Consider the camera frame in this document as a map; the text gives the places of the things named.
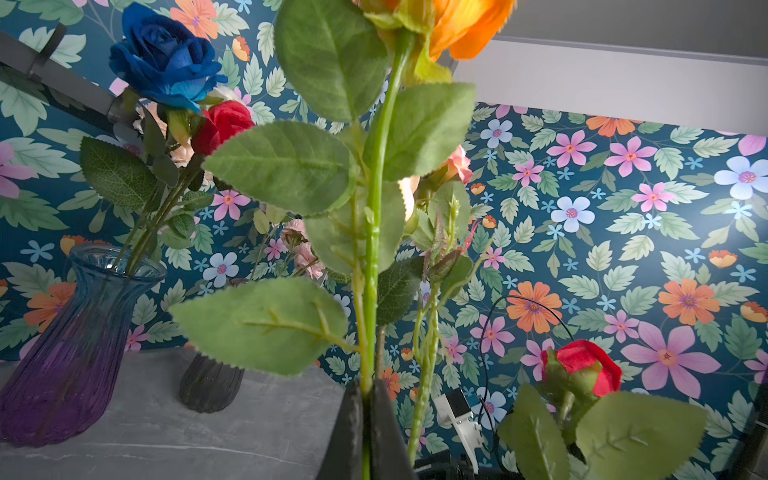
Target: pink flower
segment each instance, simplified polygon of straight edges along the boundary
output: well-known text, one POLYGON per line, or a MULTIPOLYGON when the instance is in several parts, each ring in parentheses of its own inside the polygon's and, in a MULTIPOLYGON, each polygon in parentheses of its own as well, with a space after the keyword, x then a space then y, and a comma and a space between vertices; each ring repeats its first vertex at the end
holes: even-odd
POLYGON ((581 143, 582 140, 584 140, 583 130, 579 130, 573 134, 570 140, 568 140, 568 136, 566 134, 558 134, 557 142, 560 144, 560 147, 557 145, 554 147, 549 147, 547 154, 560 155, 558 158, 558 167, 560 168, 568 165, 571 159, 573 159, 576 165, 584 165, 587 163, 587 157, 585 157, 582 152, 593 151, 597 145, 590 141, 581 143))
MULTIPOLYGON (((316 259, 317 257, 312 253, 312 245, 310 245, 310 242, 304 242, 296 248, 296 257, 293 261, 296 263, 296 268, 302 269, 312 262, 315 262, 316 259)), ((323 270, 325 268, 326 266, 323 262, 317 261, 306 269, 306 275, 309 278, 317 280, 323 276, 323 270)))
POLYGON ((613 157, 608 157, 605 164, 609 167, 619 167, 619 174, 622 177, 632 173, 632 167, 644 172, 650 171, 650 162, 645 160, 658 151, 655 147, 640 148, 641 140, 639 137, 632 137, 625 147, 622 144, 611 144, 611 151, 615 153, 613 157))
MULTIPOLYGON (((427 438, 424 436, 426 431, 427 430, 424 427, 422 427, 422 434, 419 436, 419 447, 416 449, 418 452, 422 451, 422 445, 427 444, 427 438)), ((406 435, 408 436, 409 439, 411 438, 411 429, 406 429, 406 435)))
POLYGON ((458 337, 454 335, 446 340, 444 344, 443 353, 445 354, 445 361, 453 363, 455 360, 459 365, 463 364, 464 357, 462 356, 462 353, 467 351, 467 347, 458 344, 458 337))
POLYGON ((488 251, 483 253, 480 258, 485 260, 485 263, 483 263, 482 266, 485 268, 488 268, 489 266, 493 266, 493 270, 498 270, 498 263, 504 263, 507 261, 502 256, 502 249, 497 248, 496 250, 493 250, 493 247, 488 247, 488 251))
POLYGON ((701 352, 683 353, 696 342, 694 329, 688 325, 672 329, 668 343, 664 342, 661 330, 652 323, 640 322, 640 338, 648 347, 627 345, 621 354, 635 363, 653 363, 643 371, 643 386, 646 390, 658 390, 667 384, 668 374, 672 382, 683 394, 697 399, 701 395, 701 385, 696 377, 686 369, 699 373, 712 373, 720 368, 720 363, 701 352))
POLYGON ((11 182, 9 178, 16 180, 27 180, 28 178, 37 178, 38 174, 30 167, 24 165, 6 165, 13 160, 16 153, 10 144, 0 143, 0 196, 8 198, 18 198, 18 186, 11 182))
POLYGON ((133 350, 138 352, 141 350, 140 342, 149 340, 149 333, 142 333, 144 331, 144 325, 137 326, 133 332, 128 330, 128 340, 125 342, 125 351, 133 350))
POLYGON ((610 325, 606 326, 605 329, 603 329, 603 332, 608 335, 613 335, 615 333, 616 340, 618 340, 619 343, 624 343, 628 336, 633 339, 639 337, 637 330, 632 329, 640 325, 640 320, 628 319, 627 312, 624 312, 623 310, 616 312, 616 316, 606 315, 605 321, 610 323, 610 325))
POLYGON ((237 220, 240 218, 240 209, 237 208, 237 206, 240 205, 242 207, 249 203, 250 198, 246 197, 245 195, 240 195, 235 190, 224 190, 221 192, 221 195, 214 195, 214 201, 211 203, 211 205, 214 207, 219 205, 219 207, 214 212, 214 220, 222 220, 227 216, 227 211, 229 212, 230 218, 232 220, 237 220))
POLYGON ((527 187, 531 181, 537 184, 541 181, 541 177, 538 175, 544 170, 544 165, 533 166, 533 160, 525 162, 525 164, 515 165, 515 169, 518 173, 512 175, 512 180, 517 180, 523 187, 527 187))
MULTIPOLYGON (((485 326, 485 322, 487 321, 487 316, 480 315, 480 327, 475 327, 469 330, 469 334, 474 336, 476 339, 479 339, 480 335, 482 335, 482 327, 485 326)), ((510 332, 502 332, 504 329, 503 316, 496 317, 493 320, 493 324, 489 325, 488 327, 489 328, 485 329, 485 336, 483 337, 480 344, 480 351, 486 353, 491 349, 491 346, 493 346, 493 352, 496 355, 504 356, 504 346, 502 345, 502 342, 510 343, 515 339, 515 336, 510 332)))
POLYGON ((640 191, 643 193, 633 195, 632 200, 643 202, 643 204, 640 205, 640 210, 643 212, 648 212, 653 207, 656 207, 656 210, 659 210, 660 212, 666 212, 667 202, 674 198, 674 194, 665 192, 665 187, 664 182, 655 184, 653 188, 648 184, 641 184, 640 191))
POLYGON ((459 145, 456 150, 445 161, 448 165, 448 178, 452 178, 458 174, 458 177, 462 179, 464 185, 468 184, 472 179, 472 170, 469 170, 469 157, 464 147, 459 145))
POLYGON ((267 260, 279 260, 280 254, 287 251, 288 247, 286 247, 285 243, 283 243, 282 238, 278 238, 277 240, 271 239, 269 246, 264 249, 267 260))
POLYGON ((744 362, 744 366, 757 372, 755 373, 755 383, 757 385, 762 385, 763 379, 766 376, 766 371, 768 370, 768 353, 765 353, 763 350, 757 350, 756 356, 757 361, 747 360, 744 362))
POLYGON ((744 155, 754 155, 766 147, 766 138, 758 135, 744 135, 739 140, 739 152, 744 155))
POLYGON ((508 113, 509 105, 499 105, 498 108, 496 108, 496 118, 506 117, 508 113))
POLYGON ((525 366, 534 367, 533 378, 537 382, 540 382, 541 379, 544 378, 544 360, 541 359, 541 354, 549 349, 554 350, 554 341, 552 341, 552 339, 546 339, 541 344, 541 348, 538 348, 538 343, 529 340, 525 343, 525 346, 532 355, 523 355, 520 362, 525 366))

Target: vase rim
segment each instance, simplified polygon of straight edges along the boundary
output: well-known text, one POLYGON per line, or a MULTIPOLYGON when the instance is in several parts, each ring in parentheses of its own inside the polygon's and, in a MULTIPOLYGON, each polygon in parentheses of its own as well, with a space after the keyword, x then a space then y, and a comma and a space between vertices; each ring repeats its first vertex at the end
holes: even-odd
MULTIPOLYGON (((72 247, 72 249, 69 251, 69 258, 72 260, 72 263, 75 263, 82 268, 95 270, 106 275, 139 280, 141 282, 151 281, 153 283, 160 282, 161 280, 165 279, 165 276, 167 275, 167 269, 159 262, 156 262, 147 256, 144 256, 144 258, 141 260, 141 266, 144 266, 145 268, 137 269, 137 271, 143 270, 143 273, 139 275, 127 275, 126 273, 121 273, 111 268, 99 266, 93 263, 93 261, 91 261, 89 258, 89 255, 93 253, 99 253, 101 255, 114 254, 114 257, 117 258, 118 255, 120 255, 120 251, 120 247, 116 247, 115 245, 107 245, 106 243, 81 243, 80 245, 75 245, 72 247)), ((124 255, 125 258, 127 258, 130 252, 131 250, 126 250, 124 255)))

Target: white flower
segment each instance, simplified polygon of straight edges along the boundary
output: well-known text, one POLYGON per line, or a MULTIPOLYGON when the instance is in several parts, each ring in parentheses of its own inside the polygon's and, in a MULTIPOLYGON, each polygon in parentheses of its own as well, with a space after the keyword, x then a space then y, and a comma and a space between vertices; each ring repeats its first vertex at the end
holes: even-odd
POLYGON ((746 157, 732 157, 727 161, 730 170, 720 170, 715 174, 718 185, 733 185, 730 196, 737 200, 752 198, 752 189, 768 192, 768 160, 758 160, 750 165, 746 157))
POLYGON ((505 397, 501 392, 493 392, 489 394, 488 398, 485 400, 485 409, 483 409, 482 400, 483 397, 485 397, 484 386, 478 389, 477 396, 480 400, 480 403, 473 406, 472 411, 475 413, 475 415, 480 416, 480 425, 482 425, 484 429, 491 430, 494 425, 496 425, 504 418, 504 415, 507 415, 507 411, 501 408, 507 402, 507 397, 505 397), (488 414, 491 415, 490 419, 488 418, 488 414, 485 412, 486 409, 488 410, 488 414))
POLYGON ((349 308, 349 296, 341 296, 337 293, 333 296, 333 299, 341 303, 341 306, 344 309, 344 313, 346 313, 346 317, 349 318, 349 315, 352 313, 352 310, 349 308))
POLYGON ((563 230, 566 232, 573 233, 578 231, 579 222, 586 224, 594 222, 594 214, 586 210, 589 207, 589 200, 586 197, 579 197, 573 201, 571 201, 570 197, 560 197, 558 199, 558 207, 560 207, 560 210, 553 211, 551 218, 555 223, 564 221, 563 230))
POLYGON ((235 276, 240 268, 233 265, 237 261, 237 254, 229 252, 226 257, 221 253, 214 253, 210 258, 210 267, 203 271, 203 280, 213 280, 216 288, 221 288, 227 282, 228 276, 235 276))
POLYGON ((497 118, 494 118, 488 122, 488 128, 480 132, 480 138, 488 141, 488 148, 496 148, 499 141, 509 142, 512 140, 510 128, 512 128, 512 122, 509 120, 499 122, 497 118))

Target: blue rose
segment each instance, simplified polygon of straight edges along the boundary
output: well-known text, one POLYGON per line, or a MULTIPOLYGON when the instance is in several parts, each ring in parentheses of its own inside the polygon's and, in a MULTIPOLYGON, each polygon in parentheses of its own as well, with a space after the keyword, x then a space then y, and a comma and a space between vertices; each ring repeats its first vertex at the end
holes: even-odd
POLYGON ((123 12, 123 33, 110 50, 109 68, 142 96, 197 112, 195 102, 227 81, 217 74, 213 45, 180 22, 134 3, 123 12))

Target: flower center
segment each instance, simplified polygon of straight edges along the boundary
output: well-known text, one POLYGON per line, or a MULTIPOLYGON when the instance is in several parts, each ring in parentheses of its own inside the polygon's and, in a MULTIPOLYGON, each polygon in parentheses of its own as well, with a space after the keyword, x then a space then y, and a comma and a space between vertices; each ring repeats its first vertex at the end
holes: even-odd
POLYGON ((683 298, 680 299, 680 302, 685 308, 694 308, 697 303, 696 297, 693 295, 683 295, 683 298))
POLYGON ((659 362, 666 366, 675 366, 677 365, 677 354, 667 349, 659 350, 659 362))
POLYGON ((757 180, 757 175, 753 174, 752 172, 744 172, 743 174, 739 175, 739 182, 742 184, 751 184, 757 180))
POLYGON ((483 402, 483 405, 485 405, 485 409, 488 410, 488 414, 493 415, 493 411, 496 410, 496 407, 490 402, 483 402))

